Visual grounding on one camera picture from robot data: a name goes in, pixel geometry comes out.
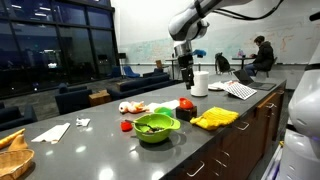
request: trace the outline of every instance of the kitchen island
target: kitchen island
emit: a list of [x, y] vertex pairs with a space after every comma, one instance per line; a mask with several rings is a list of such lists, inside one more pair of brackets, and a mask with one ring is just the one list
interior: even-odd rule
[[[213, 75], [209, 83], [229, 78], [230, 75]], [[263, 81], [277, 85], [270, 91], [258, 90], [245, 101], [224, 91], [193, 97], [181, 83], [23, 126], [29, 148], [35, 151], [34, 164], [23, 178], [245, 179], [275, 137], [281, 113], [286, 81]], [[181, 128], [159, 144], [141, 142], [134, 130], [121, 131], [121, 121], [145, 113], [122, 115], [118, 111], [120, 102], [144, 101], [148, 105], [179, 97], [190, 99], [197, 106], [198, 116], [217, 106], [236, 111], [240, 117], [214, 131], [180, 120]], [[90, 118], [88, 127], [77, 127], [77, 116]], [[31, 142], [53, 126], [65, 123], [71, 125], [57, 144]], [[1, 137], [21, 128], [3, 131]]]

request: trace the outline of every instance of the red object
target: red object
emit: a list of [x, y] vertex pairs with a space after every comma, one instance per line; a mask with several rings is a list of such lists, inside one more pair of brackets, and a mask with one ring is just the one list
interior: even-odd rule
[[191, 108], [193, 108], [192, 102], [187, 98], [180, 98], [179, 99], [179, 103], [180, 103], [180, 107], [182, 109], [191, 109]]
[[126, 122], [126, 121], [121, 122], [121, 130], [122, 131], [131, 131], [131, 129], [132, 129], [131, 123]]

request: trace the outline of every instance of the countertop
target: countertop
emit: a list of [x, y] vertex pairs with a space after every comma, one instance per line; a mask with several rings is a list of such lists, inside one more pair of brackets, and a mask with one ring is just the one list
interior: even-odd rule
[[[224, 80], [235, 80], [235, 77], [212, 75], [209, 83]], [[276, 83], [275, 88], [285, 82], [284, 79], [272, 78], [259, 81]], [[134, 130], [122, 132], [120, 129], [122, 120], [132, 120], [145, 113], [122, 115], [118, 111], [120, 102], [144, 101], [144, 104], [148, 105], [151, 102], [162, 103], [186, 97], [197, 106], [198, 116], [214, 106], [237, 111], [240, 116], [244, 116], [271, 91], [258, 90], [246, 101], [229, 97], [224, 91], [209, 91], [208, 96], [193, 97], [190, 90], [186, 90], [185, 84], [181, 83], [26, 125], [24, 126], [26, 142], [29, 148], [35, 151], [35, 157], [34, 166], [23, 178], [35, 180], [159, 179], [223, 132], [224, 128], [207, 131], [180, 120], [181, 128], [173, 131], [169, 139], [159, 144], [147, 144], [135, 137]], [[88, 127], [77, 127], [77, 116], [90, 118]], [[57, 144], [31, 142], [31, 139], [53, 126], [67, 122], [71, 125]], [[21, 128], [1, 132], [0, 137]]]

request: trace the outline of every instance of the wooden bowl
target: wooden bowl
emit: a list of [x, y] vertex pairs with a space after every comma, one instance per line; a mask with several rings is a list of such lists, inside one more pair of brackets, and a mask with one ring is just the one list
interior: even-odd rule
[[34, 151], [21, 149], [0, 153], [0, 179], [17, 179], [31, 165]]

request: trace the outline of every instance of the lime green bowl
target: lime green bowl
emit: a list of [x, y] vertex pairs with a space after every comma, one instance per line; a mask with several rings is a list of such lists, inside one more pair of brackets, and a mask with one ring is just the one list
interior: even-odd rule
[[159, 114], [165, 114], [167, 116], [172, 115], [172, 110], [170, 108], [167, 107], [158, 107], [154, 110], [154, 113], [159, 113]]
[[145, 123], [151, 127], [161, 127], [163, 130], [148, 133], [148, 126], [137, 126], [134, 124], [137, 137], [147, 143], [158, 143], [169, 137], [172, 130], [180, 128], [180, 122], [164, 114], [147, 114], [136, 119], [134, 122]]

